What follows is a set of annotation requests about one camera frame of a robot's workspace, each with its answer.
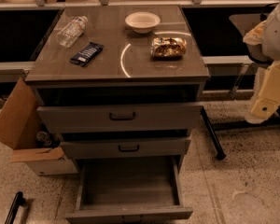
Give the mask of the dark blue snack bar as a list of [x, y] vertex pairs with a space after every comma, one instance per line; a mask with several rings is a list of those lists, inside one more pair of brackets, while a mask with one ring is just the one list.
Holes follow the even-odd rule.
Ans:
[[104, 46], [101, 44], [90, 42], [84, 49], [70, 59], [70, 63], [85, 66], [91, 59], [98, 55], [103, 48]]

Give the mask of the open cardboard box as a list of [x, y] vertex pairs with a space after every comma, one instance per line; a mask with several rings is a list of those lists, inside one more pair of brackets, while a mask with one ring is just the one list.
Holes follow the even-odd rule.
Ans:
[[34, 93], [20, 78], [0, 112], [0, 142], [12, 149], [10, 160], [25, 163], [36, 175], [71, 175], [78, 170], [60, 147], [36, 139], [44, 131]]

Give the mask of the grey middle drawer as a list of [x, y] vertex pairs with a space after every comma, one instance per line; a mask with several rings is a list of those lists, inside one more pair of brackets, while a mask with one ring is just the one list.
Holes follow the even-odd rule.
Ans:
[[86, 160], [185, 155], [189, 144], [188, 137], [174, 137], [61, 142], [61, 148], [69, 159]]

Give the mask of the white paper bowl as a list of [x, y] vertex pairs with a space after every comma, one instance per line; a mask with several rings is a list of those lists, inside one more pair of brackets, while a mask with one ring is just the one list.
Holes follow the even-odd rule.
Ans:
[[135, 12], [126, 17], [125, 23], [138, 34], [150, 33], [161, 19], [150, 12]]

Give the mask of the gold foil snack bag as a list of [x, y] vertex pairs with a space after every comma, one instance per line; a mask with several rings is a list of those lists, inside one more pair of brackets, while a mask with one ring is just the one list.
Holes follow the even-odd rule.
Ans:
[[151, 42], [153, 58], [180, 58], [187, 51], [187, 41], [181, 37], [157, 37]]

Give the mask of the grey drawer cabinet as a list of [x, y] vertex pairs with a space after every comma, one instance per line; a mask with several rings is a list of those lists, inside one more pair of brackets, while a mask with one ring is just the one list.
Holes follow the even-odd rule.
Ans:
[[[125, 19], [136, 6], [70, 7], [61, 16], [65, 24], [74, 15], [89, 20], [86, 33], [69, 49], [50, 38], [26, 78], [39, 106], [94, 106], [181, 104], [198, 100], [207, 67], [178, 6], [154, 6], [160, 25], [139, 35]], [[157, 37], [181, 37], [187, 51], [180, 58], [153, 58], [151, 42]], [[103, 50], [85, 66], [70, 59], [90, 42]], [[188, 137], [191, 130], [128, 131], [104, 133], [53, 133], [61, 142]]]

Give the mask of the black cabinet leg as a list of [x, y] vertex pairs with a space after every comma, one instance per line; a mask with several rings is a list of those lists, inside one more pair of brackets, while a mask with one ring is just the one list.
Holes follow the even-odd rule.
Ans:
[[207, 131], [209, 132], [210, 137], [212, 139], [212, 142], [214, 144], [214, 147], [215, 147], [215, 149], [217, 151], [216, 158], [218, 160], [224, 160], [225, 157], [226, 157], [226, 154], [223, 151], [223, 148], [222, 148], [222, 146], [221, 146], [221, 144], [220, 144], [220, 142], [219, 142], [219, 140], [217, 138], [215, 130], [214, 130], [212, 124], [211, 124], [210, 119], [207, 116], [207, 113], [206, 113], [204, 107], [202, 107], [201, 115], [203, 117], [203, 121], [204, 121], [205, 127], [206, 127]]

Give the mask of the black bar on floor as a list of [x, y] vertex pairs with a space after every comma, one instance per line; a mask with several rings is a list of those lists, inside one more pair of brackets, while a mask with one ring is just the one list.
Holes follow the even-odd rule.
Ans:
[[7, 214], [7, 218], [5, 221], [5, 224], [13, 224], [15, 217], [18, 213], [19, 207], [24, 206], [26, 204], [26, 201], [23, 197], [23, 192], [18, 191], [15, 194], [15, 197], [13, 199], [12, 205], [10, 206], [10, 209]]

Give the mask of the grey drawer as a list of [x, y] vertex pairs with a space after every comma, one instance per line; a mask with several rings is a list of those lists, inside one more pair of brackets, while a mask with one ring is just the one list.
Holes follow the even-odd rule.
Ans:
[[40, 106], [37, 113], [51, 133], [104, 133], [190, 130], [201, 108], [194, 103]]
[[61, 148], [69, 159], [86, 160], [185, 155], [189, 144], [188, 137], [174, 137], [61, 142]]
[[188, 219], [175, 158], [95, 159], [83, 163], [70, 224], [162, 224]]

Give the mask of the clear plastic water bottle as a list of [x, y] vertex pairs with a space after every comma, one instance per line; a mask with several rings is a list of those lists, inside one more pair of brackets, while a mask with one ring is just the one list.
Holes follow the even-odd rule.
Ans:
[[56, 41], [65, 48], [70, 48], [86, 30], [88, 19], [85, 16], [74, 17], [56, 34]]

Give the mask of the grey top drawer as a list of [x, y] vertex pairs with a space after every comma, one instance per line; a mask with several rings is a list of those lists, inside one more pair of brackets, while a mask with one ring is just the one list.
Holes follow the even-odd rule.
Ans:
[[37, 113], [51, 133], [104, 133], [190, 130], [201, 108], [194, 103], [40, 106]]

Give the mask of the grey bottom drawer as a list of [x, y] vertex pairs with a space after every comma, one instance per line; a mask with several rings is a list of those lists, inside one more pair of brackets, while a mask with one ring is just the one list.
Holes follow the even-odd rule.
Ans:
[[188, 219], [175, 158], [95, 159], [83, 163], [70, 224], [162, 224]]

